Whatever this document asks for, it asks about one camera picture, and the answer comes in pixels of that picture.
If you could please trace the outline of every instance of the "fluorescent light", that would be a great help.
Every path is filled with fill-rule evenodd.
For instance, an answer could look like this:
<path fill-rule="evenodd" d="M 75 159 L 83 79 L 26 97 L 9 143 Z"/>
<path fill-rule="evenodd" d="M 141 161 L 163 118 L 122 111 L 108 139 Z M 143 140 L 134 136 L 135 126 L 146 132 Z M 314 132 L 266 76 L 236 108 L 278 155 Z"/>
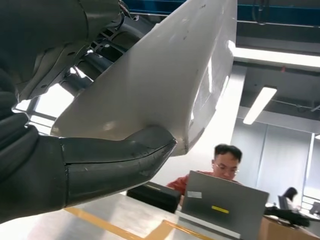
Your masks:
<path fill-rule="evenodd" d="M 231 49 L 235 58 L 320 68 L 319 56 L 240 47 L 235 47 Z"/>
<path fill-rule="evenodd" d="M 253 103 L 247 116 L 243 120 L 244 124 L 251 125 L 254 123 L 277 91 L 275 87 L 263 87 L 257 99 Z"/>

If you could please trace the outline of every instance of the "black case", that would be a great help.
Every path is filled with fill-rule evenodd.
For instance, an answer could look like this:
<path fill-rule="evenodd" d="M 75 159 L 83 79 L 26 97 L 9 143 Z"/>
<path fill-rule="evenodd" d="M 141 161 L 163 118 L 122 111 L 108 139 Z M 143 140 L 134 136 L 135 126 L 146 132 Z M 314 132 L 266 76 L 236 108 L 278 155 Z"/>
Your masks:
<path fill-rule="evenodd" d="M 264 215 L 276 216 L 279 219 L 288 221 L 291 226 L 309 227 L 310 225 L 310 218 L 303 216 L 300 212 L 292 210 L 282 210 L 276 206 L 266 207 Z"/>
<path fill-rule="evenodd" d="M 128 190 L 127 196 L 174 213 L 180 201 L 181 194 L 179 191 L 149 181 L 144 185 Z"/>

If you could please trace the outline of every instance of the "desk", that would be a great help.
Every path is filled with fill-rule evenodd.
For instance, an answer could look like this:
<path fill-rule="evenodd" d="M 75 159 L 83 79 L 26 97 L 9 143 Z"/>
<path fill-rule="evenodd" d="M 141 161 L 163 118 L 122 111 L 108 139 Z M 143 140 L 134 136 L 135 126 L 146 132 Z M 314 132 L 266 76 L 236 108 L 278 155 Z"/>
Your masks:
<path fill-rule="evenodd" d="M 315 215 L 312 215 L 312 214 L 309 214 L 309 213 L 307 213 L 307 212 L 301 212 L 301 211 L 300 211 L 300 213 L 301 213 L 302 215 L 304 215 L 304 216 L 308 217 L 308 218 L 309 218 L 309 219 L 312 219 L 312 220 L 314 220 L 314 221 L 318 221 L 318 222 L 320 222 L 320 218 L 318 218 L 318 217 L 317 217 L 317 216 L 315 216 Z"/>
<path fill-rule="evenodd" d="M 317 221 L 310 221 L 310 225 L 306 228 L 310 233 L 312 233 L 317 237 L 320 237 L 320 220 Z"/>
<path fill-rule="evenodd" d="M 0 236 L 10 240 L 125 240 L 112 231 L 127 234 L 131 240 L 198 240 L 183 229 L 165 227 L 163 221 L 200 234 L 204 240 L 230 240 L 122 194 L 85 203 L 75 208 L 13 220 L 0 225 Z M 158 236 L 168 231 L 165 238 Z"/>

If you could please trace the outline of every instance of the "laptop lid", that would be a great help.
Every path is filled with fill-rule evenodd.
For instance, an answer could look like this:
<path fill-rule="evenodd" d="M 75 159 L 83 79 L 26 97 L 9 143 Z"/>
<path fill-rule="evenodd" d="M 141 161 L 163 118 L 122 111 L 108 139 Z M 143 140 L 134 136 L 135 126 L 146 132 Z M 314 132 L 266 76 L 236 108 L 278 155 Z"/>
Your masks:
<path fill-rule="evenodd" d="M 257 240 L 269 193 L 190 171 L 183 214 Z"/>
<path fill-rule="evenodd" d="M 310 214 L 318 214 L 320 213 L 320 202 L 315 201 L 312 208 L 309 210 Z"/>

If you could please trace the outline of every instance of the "window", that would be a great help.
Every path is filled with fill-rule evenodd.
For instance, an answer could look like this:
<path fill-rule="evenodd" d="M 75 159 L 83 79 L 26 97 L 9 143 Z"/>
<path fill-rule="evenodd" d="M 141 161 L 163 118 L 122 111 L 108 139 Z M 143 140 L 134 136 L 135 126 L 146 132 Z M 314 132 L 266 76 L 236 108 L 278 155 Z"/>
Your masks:
<path fill-rule="evenodd" d="M 320 202 L 320 140 L 315 139 L 311 142 L 311 158 L 308 164 L 306 182 L 303 190 L 302 207 L 309 210 L 314 202 Z"/>
<path fill-rule="evenodd" d="M 71 93 L 55 84 L 40 97 L 35 112 L 57 118 L 71 104 L 73 98 Z"/>
<path fill-rule="evenodd" d="M 310 139 L 311 133 L 269 125 L 257 187 L 269 193 L 269 203 L 294 187 L 298 193 L 294 204 L 301 205 Z"/>
<path fill-rule="evenodd" d="M 23 100 L 17 104 L 15 108 L 17 110 L 26 111 L 29 104 L 30 104 L 30 100 Z"/>
<path fill-rule="evenodd" d="M 51 87 L 47 93 L 38 99 L 32 99 L 35 109 L 28 109 L 31 100 L 23 100 L 17 104 L 13 111 L 15 113 L 26 113 L 28 110 L 30 121 L 29 124 L 35 126 L 39 133 L 50 135 L 54 120 L 63 113 L 73 101 L 73 96 L 59 84 Z"/>
<path fill-rule="evenodd" d="M 235 180 L 247 187 L 257 187 L 266 131 L 264 123 L 247 125 L 242 119 L 236 119 L 231 144 L 240 148 L 243 157 Z"/>

